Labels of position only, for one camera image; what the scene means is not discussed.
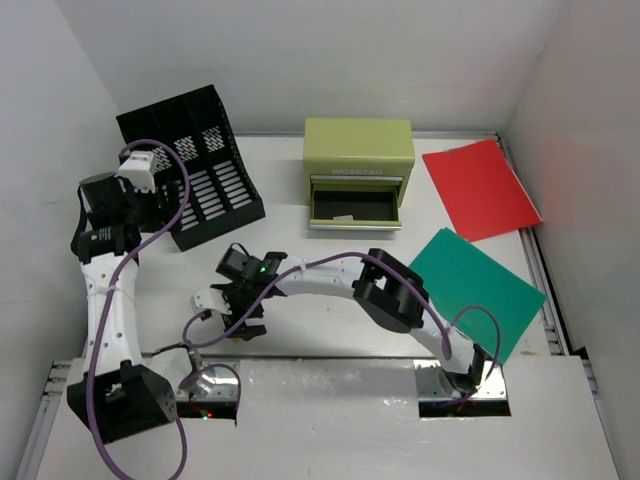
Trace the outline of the green metal drawer toolbox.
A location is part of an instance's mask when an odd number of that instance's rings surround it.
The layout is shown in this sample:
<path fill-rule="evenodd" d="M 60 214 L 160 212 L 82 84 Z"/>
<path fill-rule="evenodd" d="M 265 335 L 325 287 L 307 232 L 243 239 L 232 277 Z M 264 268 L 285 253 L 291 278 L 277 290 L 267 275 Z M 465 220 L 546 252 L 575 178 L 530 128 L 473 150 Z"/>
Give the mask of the green metal drawer toolbox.
<path fill-rule="evenodd" d="M 303 167 L 317 230 L 396 231 L 415 164 L 411 123 L 401 119 L 308 118 Z M 351 222 L 335 216 L 352 215 Z"/>

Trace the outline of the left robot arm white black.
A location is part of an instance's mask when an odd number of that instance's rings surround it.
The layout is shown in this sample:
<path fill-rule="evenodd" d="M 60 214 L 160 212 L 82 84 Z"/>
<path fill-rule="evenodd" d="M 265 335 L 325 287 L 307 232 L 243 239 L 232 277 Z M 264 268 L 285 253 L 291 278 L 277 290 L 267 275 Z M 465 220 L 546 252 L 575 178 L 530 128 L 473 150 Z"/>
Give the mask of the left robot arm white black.
<path fill-rule="evenodd" d="M 104 444 L 169 424 L 177 417 L 168 379 L 146 365 L 138 343 L 135 283 L 141 205 L 131 182 L 114 173 L 82 180 L 80 216 L 71 251 L 87 292 L 83 378 L 67 403 Z"/>

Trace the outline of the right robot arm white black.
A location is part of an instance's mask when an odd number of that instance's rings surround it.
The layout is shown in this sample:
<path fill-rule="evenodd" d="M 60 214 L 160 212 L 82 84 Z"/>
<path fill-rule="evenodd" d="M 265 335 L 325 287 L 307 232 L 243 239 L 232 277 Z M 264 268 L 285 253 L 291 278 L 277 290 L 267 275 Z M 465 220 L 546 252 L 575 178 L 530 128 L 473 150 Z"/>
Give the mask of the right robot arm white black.
<path fill-rule="evenodd" d="M 285 252 L 263 258 L 229 248 L 216 268 L 226 278 L 194 298 L 196 308 L 220 314 L 229 337 L 250 340 L 265 334 L 249 318 L 264 314 L 272 297 L 318 295 L 355 301 L 382 329 L 408 334 L 439 361 L 444 377 L 461 396 L 474 394 L 482 381 L 486 352 L 437 310 L 423 279 L 382 249 L 346 252 L 307 261 Z"/>

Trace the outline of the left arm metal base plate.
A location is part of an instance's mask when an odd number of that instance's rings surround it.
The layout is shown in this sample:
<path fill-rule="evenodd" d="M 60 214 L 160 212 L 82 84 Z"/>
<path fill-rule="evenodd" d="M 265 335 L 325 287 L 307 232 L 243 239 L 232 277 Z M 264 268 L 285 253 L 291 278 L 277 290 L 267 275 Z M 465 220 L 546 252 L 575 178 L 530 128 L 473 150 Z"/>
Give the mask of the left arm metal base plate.
<path fill-rule="evenodd" d="M 242 394 L 239 365 L 206 364 L 181 380 L 179 389 L 201 400 L 239 401 Z"/>

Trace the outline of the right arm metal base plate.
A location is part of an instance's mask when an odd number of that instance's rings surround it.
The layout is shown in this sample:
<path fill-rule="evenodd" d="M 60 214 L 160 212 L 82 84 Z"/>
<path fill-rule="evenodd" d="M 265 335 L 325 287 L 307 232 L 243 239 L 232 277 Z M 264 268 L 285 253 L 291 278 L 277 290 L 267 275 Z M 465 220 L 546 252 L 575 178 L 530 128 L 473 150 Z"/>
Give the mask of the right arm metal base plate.
<path fill-rule="evenodd" d="M 491 369 L 492 362 L 484 363 L 481 381 L 470 396 L 472 401 L 507 401 L 508 394 L 503 371 L 499 365 Z M 413 361 L 418 398 L 421 401 L 440 402 L 460 398 L 435 359 Z"/>

